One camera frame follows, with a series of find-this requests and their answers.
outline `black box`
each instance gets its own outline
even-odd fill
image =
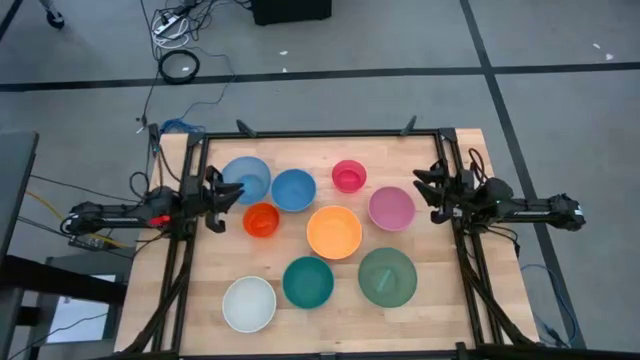
[[[251,0],[253,21],[269,25],[331,17],[332,0]]]

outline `pink bowl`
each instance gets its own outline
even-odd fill
[[[367,170],[357,161],[342,160],[333,167],[331,177],[338,190],[352,193],[367,181]]]
[[[402,231],[409,227],[416,206],[404,190],[387,186],[378,189],[369,199],[369,217],[380,228]]]

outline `light pink bowl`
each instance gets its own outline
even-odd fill
[[[402,231],[411,225],[415,215],[413,200],[400,188],[380,188],[369,199],[369,217],[384,230]]]

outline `chair wheel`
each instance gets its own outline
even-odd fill
[[[64,18],[60,13],[58,13],[58,17],[56,17],[51,11],[47,11],[47,22],[58,30],[64,27]]]

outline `white bowl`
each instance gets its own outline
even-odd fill
[[[256,332],[267,326],[276,312],[276,293],[263,278],[246,276],[236,280],[222,299],[222,315],[235,331]]]

